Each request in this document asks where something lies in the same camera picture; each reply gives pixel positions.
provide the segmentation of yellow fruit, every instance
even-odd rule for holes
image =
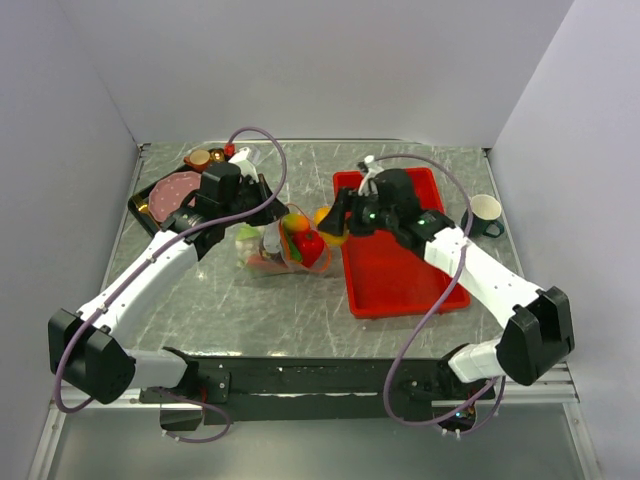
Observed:
[[[284,228],[287,233],[298,233],[298,232],[306,232],[311,228],[309,224],[309,220],[304,215],[300,215],[298,213],[287,213],[284,217],[282,217],[282,228]]]
[[[316,214],[313,216],[313,222],[318,225],[322,220],[324,220],[324,217],[327,216],[327,214],[329,213],[329,210],[331,210],[330,207],[321,207],[316,211]],[[344,233],[339,236],[336,237],[335,235],[329,235],[328,233],[324,233],[324,232],[318,232],[320,234],[320,236],[322,237],[322,239],[327,243],[327,245],[331,246],[331,247],[339,247],[340,245],[342,245],[344,242],[347,241],[347,238],[349,238],[349,231],[347,230],[347,226],[344,226]]]

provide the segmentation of white wall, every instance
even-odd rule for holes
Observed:
[[[136,147],[54,0],[0,5],[0,466],[47,413],[47,321],[97,293]]]
[[[138,142],[492,146],[571,0],[60,0]]]
[[[569,294],[608,479],[640,478],[640,3],[576,0],[491,154],[525,271]]]

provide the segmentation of plastic tray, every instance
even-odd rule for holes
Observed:
[[[433,173],[408,168],[422,208],[444,212]],[[360,172],[338,172],[333,187],[358,188]],[[400,247],[387,232],[349,237],[342,246],[349,308],[356,318],[424,314],[447,288],[451,277]],[[467,291],[457,285],[438,313],[469,306]]]
[[[135,218],[138,221],[138,223],[142,225],[142,228],[144,228],[144,230],[152,237],[156,233],[158,233],[158,231],[160,230],[160,225],[158,224],[158,222],[156,222],[156,220],[153,218],[151,213],[149,213],[149,210],[148,210],[149,195],[151,194],[153,187],[155,187],[158,182],[164,180],[169,175],[173,175],[174,173],[179,173],[179,172],[195,172],[195,170],[191,168],[189,165],[181,165],[180,167],[176,168],[173,172],[158,179],[158,181],[153,182],[151,185],[134,193],[129,198],[129,201],[127,202],[127,208],[129,209],[129,212],[131,212],[131,215],[133,215],[133,218]],[[140,207],[142,205],[145,205],[147,208],[141,209]]]

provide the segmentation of black tray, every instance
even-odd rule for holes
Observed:
[[[129,201],[127,202],[127,208],[131,212],[131,215],[133,215],[133,218],[135,218],[138,221],[138,223],[142,225],[142,228],[144,228],[144,230],[151,237],[153,237],[160,230],[160,224],[158,224],[158,222],[156,222],[156,220],[151,216],[151,213],[149,213],[149,209],[148,209],[149,195],[151,194],[151,190],[153,190],[153,188],[156,186],[156,184],[159,181],[164,180],[169,175],[173,175],[174,173],[178,173],[178,172],[195,172],[195,171],[196,170],[191,168],[189,165],[184,164],[181,167],[176,168],[173,172],[168,173],[162,178],[159,178],[148,187],[143,188],[142,190],[131,195],[131,197],[129,198]]]

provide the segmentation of orange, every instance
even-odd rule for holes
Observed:
[[[304,215],[287,213],[282,217],[282,228],[284,228],[287,233],[306,232],[311,228],[311,224],[309,224],[309,220],[307,220],[307,217]]]

